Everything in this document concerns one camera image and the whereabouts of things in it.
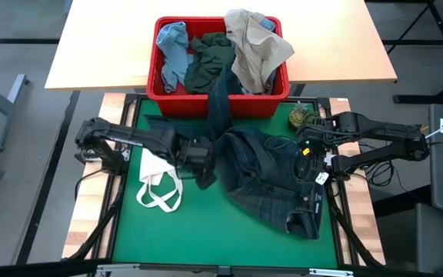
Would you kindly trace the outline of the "potted artificial succulent plant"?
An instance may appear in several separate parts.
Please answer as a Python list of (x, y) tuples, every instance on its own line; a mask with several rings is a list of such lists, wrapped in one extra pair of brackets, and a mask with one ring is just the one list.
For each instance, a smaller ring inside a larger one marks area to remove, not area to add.
[(297, 101), (294, 108), (288, 115), (288, 123), (294, 128), (300, 128), (304, 124), (313, 123), (315, 118), (320, 116), (319, 112), (312, 110), (311, 105)]

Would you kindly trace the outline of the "grey cabinet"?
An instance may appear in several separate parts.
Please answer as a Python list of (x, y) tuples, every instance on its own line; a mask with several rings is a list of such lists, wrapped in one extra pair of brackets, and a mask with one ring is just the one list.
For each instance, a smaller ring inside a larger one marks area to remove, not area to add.
[(386, 265), (443, 275), (443, 211), (417, 204), (377, 219)]

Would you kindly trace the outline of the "light blue denim garment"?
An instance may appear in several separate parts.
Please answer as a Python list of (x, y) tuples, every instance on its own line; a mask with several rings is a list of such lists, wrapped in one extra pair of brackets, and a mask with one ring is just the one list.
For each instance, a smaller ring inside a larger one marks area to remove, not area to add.
[(164, 91), (171, 94), (177, 89), (178, 83), (184, 85), (188, 66), (193, 61), (193, 56), (188, 54), (186, 24), (174, 22), (163, 26), (155, 44), (164, 55), (164, 65), (161, 70)]

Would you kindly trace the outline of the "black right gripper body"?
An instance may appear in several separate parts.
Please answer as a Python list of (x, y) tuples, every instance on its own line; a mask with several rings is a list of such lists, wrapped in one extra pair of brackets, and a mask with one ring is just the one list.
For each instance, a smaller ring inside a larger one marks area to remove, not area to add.
[(325, 161), (327, 153), (336, 146), (336, 129), (332, 125), (301, 125), (297, 128), (296, 142), (301, 157), (296, 164), (298, 178), (316, 178), (319, 173), (328, 173), (335, 178), (331, 163)]

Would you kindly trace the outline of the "dark blue denim jeans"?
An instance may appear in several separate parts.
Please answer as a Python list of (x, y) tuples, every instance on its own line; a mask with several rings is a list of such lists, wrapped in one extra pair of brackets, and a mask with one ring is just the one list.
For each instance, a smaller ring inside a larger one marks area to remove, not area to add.
[(214, 146), (215, 170), (226, 194), (244, 212), (281, 232), (315, 240), (321, 226), (324, 189), (318, 155), (305, 156), (294, 142), (253, 125), (234, 125), (228, 96), (239, 87), (224, 67), (208, 95), (205, 124), (148, 115), (152, 129), (174, 129), (189, 139), (206, 137)]

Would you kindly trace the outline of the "cream canvas tote bag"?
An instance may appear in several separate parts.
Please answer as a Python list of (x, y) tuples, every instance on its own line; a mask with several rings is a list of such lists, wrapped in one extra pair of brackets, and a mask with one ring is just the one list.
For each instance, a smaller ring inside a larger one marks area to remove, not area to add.
[[(174, 182), (174, 189), (164, 195), (157, 195), (153, 188), (161, 184), (164, 174)], [(164, 159), (153, 155), (149, 150), (142, 149), (139, 181), (142, 184), (136, 195), (137, 202), (150, 209), (159, 207), (163, 212), (175, 212), (182, 202), (183, 182), (178, 177), (175, 167)]]

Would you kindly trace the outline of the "beige garment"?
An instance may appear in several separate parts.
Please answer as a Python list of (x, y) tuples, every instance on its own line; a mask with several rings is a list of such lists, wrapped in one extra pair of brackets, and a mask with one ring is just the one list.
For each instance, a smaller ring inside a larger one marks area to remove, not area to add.
[(250, 92), (263, 93), (269, 75), (295, 53), (290, 43), (260, 25), (264, 18), (245, 9), (230, 10), (224, 17), (226, 36), (235, 49), (231, 70)]

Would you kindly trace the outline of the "grey desk leg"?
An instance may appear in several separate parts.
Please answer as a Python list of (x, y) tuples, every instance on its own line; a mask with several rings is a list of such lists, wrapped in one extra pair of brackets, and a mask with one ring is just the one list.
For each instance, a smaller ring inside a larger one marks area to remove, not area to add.
[(19, 74), (9, 94), (6, 97), (0, 94), (0, 152), (5, 149), (5, 140), (12, 123), (19, 95), (29, 83), (30, 81), (25, 74)]

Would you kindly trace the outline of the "light wooden desk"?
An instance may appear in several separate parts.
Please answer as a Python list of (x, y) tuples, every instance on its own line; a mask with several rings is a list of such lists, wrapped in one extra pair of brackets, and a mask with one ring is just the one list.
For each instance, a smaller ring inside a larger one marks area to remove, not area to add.
[(74, 0), (45, 87), (144, 88), (159, 18), (237, 8), (280, 21), (292, 84), (397, 78), (364, 0)]

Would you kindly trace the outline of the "black desk leg frame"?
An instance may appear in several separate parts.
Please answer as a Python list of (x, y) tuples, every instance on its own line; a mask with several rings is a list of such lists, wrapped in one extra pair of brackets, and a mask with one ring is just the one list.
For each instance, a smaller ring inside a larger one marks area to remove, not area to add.
[[(442, 46), (443, 47), (443, 19), (435, 7), (435, 0), (367, 0), (368, 2), (378, 3), (394, 3), (394, 4), (419, 4), (424, 8), (413, 20), (413, 22), (402, 32), (402, 34), (393, 40), (382, 39), (383, 46), (389, 46), (387, 54), (390, 55), (397, 46)], [(421, 17), (429, 12), (441, 33), (442, 39), (405, 39), (405, 36), (412, 30), (412, 28), (418, 23)], [(430, 105), (441, 104), (443, 105), (443, 90), (435, 95), (393, 95), (392, 100), (395, 104), (407, 104), (407, 105)]]

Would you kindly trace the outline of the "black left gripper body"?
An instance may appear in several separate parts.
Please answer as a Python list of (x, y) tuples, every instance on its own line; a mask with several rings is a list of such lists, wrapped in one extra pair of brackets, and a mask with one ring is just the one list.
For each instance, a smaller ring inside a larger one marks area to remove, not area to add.
[(213, 144), (206, 138), (181, 137), (176, 154), (176, 170), (180, 179), (214, 180)]

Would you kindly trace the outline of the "dark green garment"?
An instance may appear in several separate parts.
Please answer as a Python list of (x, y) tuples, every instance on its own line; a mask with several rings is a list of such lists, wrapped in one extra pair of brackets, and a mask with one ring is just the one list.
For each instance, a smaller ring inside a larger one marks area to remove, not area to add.
[(233, 64), (234, 47), (224, 32), (211, 32), (201, 38), (194, 37), (191, 49), (195, 55), (185, 74), (185, 90), (189, 94), (208, 94), (222, 69)]

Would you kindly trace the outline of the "green table mat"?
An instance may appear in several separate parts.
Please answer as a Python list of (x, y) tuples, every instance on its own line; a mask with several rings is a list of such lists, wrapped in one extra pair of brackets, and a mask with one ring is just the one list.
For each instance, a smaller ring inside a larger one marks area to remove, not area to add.
[(334, 268), (338, 264), (328, 207), (316, 240), (278, 231), (243, 212), (219, 183), (201, 190), (183, 183), (181, 203), (166, 213), (146, 208), (136, 196), (142, 151), (133, 148), (113, 262)]

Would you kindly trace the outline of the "red plastic laundry basket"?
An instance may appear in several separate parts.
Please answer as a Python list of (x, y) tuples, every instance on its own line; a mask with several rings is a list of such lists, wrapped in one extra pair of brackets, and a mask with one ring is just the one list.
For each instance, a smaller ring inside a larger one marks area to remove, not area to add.
[[(222, 17), (161, 17), (155, 23), (153, 37), (156, 38), (165, 25), (174, 22), (184, 22), (189, 39), (202, 37), (206, 33), (223, 32), (225, 23)], [(152, 43), (152, 53), (147, 96), (156, 102), (160, 112), (173, 118), (204, 118), (208, 115), (208, 96), (206, 94), (189, 94), (183, 85), (177, 85), (174, 92), (168, 94), (162, 80), (164, 65), (163, 52), (155, 42)], [(230, 111), (234, 118), (269, 118), (274, 115), (278, 105), (285, 101), (290, 93), (288, 70), (285, 63), (276, 69), (273, 89), (270, 95), (230, 95)]]

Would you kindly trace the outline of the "black aluminium table frame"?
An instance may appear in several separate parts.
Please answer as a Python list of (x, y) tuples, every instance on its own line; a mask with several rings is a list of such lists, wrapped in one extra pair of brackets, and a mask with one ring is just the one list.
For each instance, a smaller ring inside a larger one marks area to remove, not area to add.
[[(132, 124), (136, 124), (139, 127), (144, 127), (146, 125), (144, 118), (145, 115), (158, 115), (160, 110), (158, 105), (149, 100), (147, 97), (142, 97), (139, 95), (136, 96), (138, 103), (133, 105), (135, 110), (132, 116)], [(108, 223), (108, 225), (105, 227), (104, 233), (98, 239), (97, 244), (93, 246), (90, 253), (86, 255), (87, 258), (104, 258), (107, 256), (111, 256), (113, 258), (129, 258), (134, 255), (132, 250), (128, 249), (127, 245), (125, 244), (125, 239), (131, 237), (132, 235), (128, 229), (132, 226), (139, 225), (141, 222), (140, 218), (133, 214), (134, 211), (139, 211), (140, 213), (145, 213), (147, 211), (145, 207), (139, 205), (135, 200), (136, 192), (139, 189), (138, 175), (140, 156), (141, 153), (139, 150), (135, 150), (133, 152), (131, 169), (128, 172), (128, 175), (124, 178), (125, 197), (123, 203), (120, 205), (117, 215), (113, 216), (110, 223)], [(121, 181), (120, 178), (108, 177), (109, 182), (112, 182), (114, 179), (118, 180), (119, 186)], [(342, 199), (341, 189), (343, 187), (344, 184), (335, 186), (335, 191), (340, 195), (336, 199), (337, 202)], [(345, 203), (346, 206), (342, 209), (342, 211), (348, 216), (350, 221), (351, 216), (348, 210), (348, 204), (346, 202), (343, 203)], [(359, 265), (364, 264), (363, 259), (360, 258), (358, 253), (351, 248), (351, 244), (348, 241), (342, 227), (340, 227), (330, 215), (325, 216), (325, 222), (321, 226), (321, 238), (315, 241), (305, 240), (303, 243), (307, 247), (317, 250), (335, 250), (335, 254), (333, 256), (325, 256), (323, 259), (320, 259), (317, 256), (308, 258), (309, 262), (316, 265), (329, 265), (335, 264), (336, 262), (343, 262), (345, 264), (357, 262)]]

